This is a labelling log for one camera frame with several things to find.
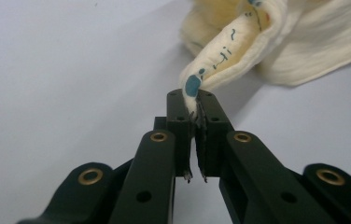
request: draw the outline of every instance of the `black plastic part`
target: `black plastic part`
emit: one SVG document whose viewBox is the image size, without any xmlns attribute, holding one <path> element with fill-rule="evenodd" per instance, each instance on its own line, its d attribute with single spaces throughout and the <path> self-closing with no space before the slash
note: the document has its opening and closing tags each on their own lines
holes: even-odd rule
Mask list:
<svg viewBox="0 0 351 224">
<path fill-rule="evenodd" d="M 199 91 L 198 98 L 205 119 L 195 136 L 199 168 L 203 176 L 220 176 L 226 134 L 233 131 L 233 127 L 213 93 Z"/>
<path fill-rule="evenodd" d="M 146 133 L 109 224 L 171 223 L 174 183 L 174 135 L 165 130 Z"/>
<path fill-rule="evenodd" d="M 248 198 L 231 166 L 225 163 L 219 179 L 219 189 L 233 224 L 242 224 L 246 218 Z"/>
<path fill-rule="evenodd" d="M 351 176 L 326 164 L 304 169 L 303 184 L 339 223 L 351 223 Z"/>
<path fill-rule="evenodd" d="M 99 179 L 97 172 L 102 172 Z M 79 176 L 86 174 L 86 184 L 79 182 Z M 117 192 L 111 188 L 115 173 L 112 169 L 101 163 L 87 163 L 73 170 L 54 193 L 44 213 L 34 219 L 25 219 L 19 224 L 104 224 L 108 221 L 113 202 L 116 201 Z M 96 183 L 89 180 L 97 178 Z"/>
<path fill-rule="evenodd" d="M 155 127 L 162 126 L 161 118 L 155 119 Z M 166 130 L 175 135 L 175 175 L 191 176 L 190 141 L 193 137 L 193 125 L 190 122 L 188 109 L 185 107 L 182 90 L 170 91 L 167 94 Z"/>
<path fill-rule="evenodd" d="M 230 132 L 227 139 L 226 158 L 248 198 L 245 223 L 335 223 L 258 137 Z"/>
</svg>

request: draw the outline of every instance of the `white background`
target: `white background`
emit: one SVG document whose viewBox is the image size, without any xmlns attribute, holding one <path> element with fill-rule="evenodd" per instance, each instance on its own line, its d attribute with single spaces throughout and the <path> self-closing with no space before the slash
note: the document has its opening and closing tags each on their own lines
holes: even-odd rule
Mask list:
<svg viewBox="0 0 351 224">
<path fill-rule="evenodd" d="M 189 10 L 186 0 L 0 0 L 0 224 L 39 216 L 79 165 L 133 157 L 192 60 L 178 38 Z M 250 73 L 214 94 L 234 128 L 288 168 L 351 174 L 351 64 L 297 88 Z M 190 184 L 177 179 L 174 223 L 231 223 L 218 180 L 192 167 Z"/>
</svg>

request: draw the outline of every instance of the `yellowish fabric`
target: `yellowish fabric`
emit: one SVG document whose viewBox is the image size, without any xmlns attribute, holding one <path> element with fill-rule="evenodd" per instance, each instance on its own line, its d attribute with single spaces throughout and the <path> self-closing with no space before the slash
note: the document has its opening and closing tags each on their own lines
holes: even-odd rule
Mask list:
<svg viewBox="0 0 351 224">
<path fill-rule="evenodd" d="M 180 76 L 194 113 L 199 89 L 255 65 L 273 83 L 299 85 L 351 63 L 351 0 L 195 0 L 181 38 L 196 56 Z"/>
</svg>

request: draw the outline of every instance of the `handwritten marking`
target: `handwritten marking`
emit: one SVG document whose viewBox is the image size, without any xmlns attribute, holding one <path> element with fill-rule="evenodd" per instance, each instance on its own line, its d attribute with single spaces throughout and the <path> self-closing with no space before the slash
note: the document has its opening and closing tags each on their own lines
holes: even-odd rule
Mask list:
<svg viewBox="0 0 351 224">
<path fill-rule="evenodd" d="M 233 40 L 233 35 L 236 33 L 236 30 L 232 29 L 231 39 Z"/>
</svg>

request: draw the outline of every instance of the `screw hole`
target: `screw hole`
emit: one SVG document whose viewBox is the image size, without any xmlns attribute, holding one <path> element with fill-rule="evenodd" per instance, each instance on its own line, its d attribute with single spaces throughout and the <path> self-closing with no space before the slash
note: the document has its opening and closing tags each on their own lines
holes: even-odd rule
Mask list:
<svg viewBox="0 0 351 224">
<path fill-rule="evenodd" d="M 298 201 L 297 197 L 289 192 L 281 193 L 281 198 L 287 203 L 296 203 Z"/>
<path fill-rule="evenodd" d="M 151 136 L 150 136 L 151 140 L 154 141 L 154 142 L 163 142 L 163 141 L 166 141 L 167 139 L 167 134 L 165 133 L 153 133 Z"/>
<path fill-rule="evenodd" d="M 247 143 L 251 141 L 251 136 L 245 133 L 237 133 L 234 135 L 233 138 L 242 143 Z"/>
<path fill-rule="evenodd" d="M 344 178 L 341 175 L 339 175 L 338 173 L 332 170 L 319 169 L 316 171 L 316 175 L 322 181 L 335 186 L 344 185 L 344 182 L 345 182 Z"/>
<path fill-rule="evenodd" d="M 77 181 L 81 185 L 92 185 L 97 183 L 102 178 L 103 178 L 103 171 L 96 168 L 90 168 L 82 172 L 79 175 Z"/>
<path fill-rule="evenodd" d="M 147 203 L 152 199 L 152 194 L 149 191 L 144 190 L 144 191 L 139 192 L 135 196 L 135 199 L 140 203 Z"/>
</svg>

